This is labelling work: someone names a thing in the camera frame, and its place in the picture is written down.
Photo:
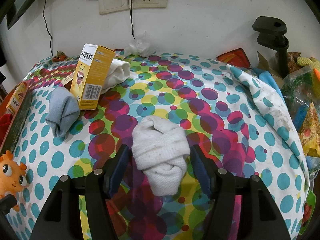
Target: blue cloth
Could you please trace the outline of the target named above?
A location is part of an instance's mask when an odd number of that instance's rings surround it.
[[[253,68],[252,69],[255,73],[258,74],[258,78],[265,82],[266,84],[268,84],[270,87],[274,88],[275,91],[278,93],[278,95],[282,98],[282,100],[284,101],[283,95],[280,91],[280,88],[278,87],[277,83],[275,82],[275,80],[273,79],[273,77],[271,76],[269,71],[266,70],[261,70],[259,68]]]
[[[45,121],[50,125],[53,136],[65,136],[79,115],[80,109],[77,99],[69,90],[64,87],[57,87],[52,91],[49,101],[49,113]]]

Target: wire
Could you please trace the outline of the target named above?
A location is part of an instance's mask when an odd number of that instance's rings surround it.
[[[132,0],[130,0],[130,19],[131,19],[131,30],[132,30],[132,37],[134,37],[134,28],[133,28],[133,23],[132,23]]]
[[[47,25],[47,20],[45,19],[45,16],[44,16],[44,9],[45,9],[45,5],[47,3],[47,0],[44,0],[44,7],[43,7],[43,12],[42,12],[42,16],[43,16],[43,19],[44,19],[44,22],[45,22],[45,27],[47,28],[47,32],[48,34],[50,35],[50,51],[51,51],[51,56],[53,57],[53,51],[52,51],[52,35],[51,33],[49,32],[49,29],[48,29],[48,25]]]

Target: wooden tray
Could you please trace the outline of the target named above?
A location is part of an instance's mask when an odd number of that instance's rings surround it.
[[[26,121],[28,111],[31,106],[32,94],[29,89],[29,82],[24,81],[27,83],[27,92],[25,93],[24,97],[22,98],[22,102],[18,107],[16,114],[13,116],[13,119],[10,123],[10,126],[5,134],[3,143],[0,147],[0,156],[5,153],[6,150],[9,150],[13,153],[17,142],[19,140],[21,131],[24,127],[24,123]],[[5,97],[4,101],[0,105],[0,116],[4,115],[6,112],[6,106],[10,101],[11,96],[13,95],[14,91],[16,90],[17,86],[11,90],[11,92]]]

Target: colorful tablecloth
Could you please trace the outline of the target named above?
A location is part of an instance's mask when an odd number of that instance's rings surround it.
[[[7,215],[19,238],[30,237],[60,176],[79,177],[102,167],[121,144],[132,146],[133,128],[154,114],[183,127],[189,144],[199,144],[219,167],[237,176],[259,175],[295,239],[309,187],[308,171],[295,130],[290,123],[279,126],[281,117],[272,114],[277,98],[262,96],[266,84],[237,68],[192,55],[157,53],[141,58],[117,51],[116,58],[130,62],[131,77],[101,95],[97,109],[82,112],[63,138],[53,137],[45,117],[53,89],[62,86],[61,79],[75,69],[78,58],[52,62],[49,57],[26,77],[32,82],[33,100],[14,160],[27,165],[29,185],[19,193],[20,212]],[[90,239],[84,197],[79,204],[84,239]],[[147,178],[132,161],[107,207],[120,240],[198,240],[212,201],[202,193],[189,161],[178,193],[166,197],[152,194]],[[230,239],[236,239],[239,211],[237,199]]]

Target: orange toy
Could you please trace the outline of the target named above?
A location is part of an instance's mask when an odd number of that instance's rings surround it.
[[[0,156],[0,167],[2,167],[0,170],[0,199],[8,193],[16,196],[16,193],[22,191],[27,185],[25,177],[27,166],[24,163],[18,166],[12,159],[13,154],[8,150]],[[17,212],[20,210],[18,205],[13,209]]]

